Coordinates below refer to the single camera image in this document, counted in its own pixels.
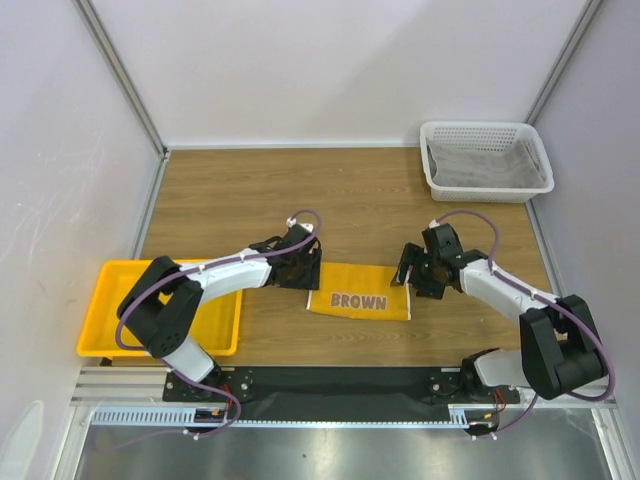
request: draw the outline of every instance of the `white wall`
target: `white wall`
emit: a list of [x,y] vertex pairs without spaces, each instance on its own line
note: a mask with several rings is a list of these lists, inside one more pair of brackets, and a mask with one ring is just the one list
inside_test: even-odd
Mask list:
[[609,0],[536,124],[555,190],[536,199],[561,278],[588,299],[640,447],[640,3]]
[[585,0],[94,0],[169,145],[403,144],[521,121]]
[[39,480],[96,275],[131,254],[158,159],[70,0],[0,2],[0,23],[0,462],[42,400]]

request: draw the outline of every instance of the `wooden table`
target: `wooden table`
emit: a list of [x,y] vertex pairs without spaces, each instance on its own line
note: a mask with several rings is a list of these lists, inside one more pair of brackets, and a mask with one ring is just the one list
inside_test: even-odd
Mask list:
[[[422,244],[429,221],[454,208],[499,226],[497,261],[541,289],[548,283],[523,205],[431,199],[415,148],[176,151],[143,258],[215,258],[285,232],[300,208],[323,217],[323,260],[396,266],[406,242]],[[488,252],[491,229],[451,218],[465,249]],[[349,320],[305,310],[307,292],[245,292],[240,342],[220,363],[253,365],[448,365],[491,347],[518,348],[517,329],[479,300],[448,290],[412,298],[412,320]]]

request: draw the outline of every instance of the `white plastic basket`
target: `white plastic basket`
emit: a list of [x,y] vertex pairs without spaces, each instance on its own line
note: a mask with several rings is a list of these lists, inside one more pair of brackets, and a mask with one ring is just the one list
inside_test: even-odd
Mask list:
[[[502,152],[518,140],[527,143],[535,166],[544,180],[542,188],[443,187],[433,183],[427,144],[452,148]],[[431,187],[431,196],[442,202],[524,203],[538,193],[553,190],[553,172],[538,132],[525,123],[506,122],[427,122],[420,127],[422,167]]]

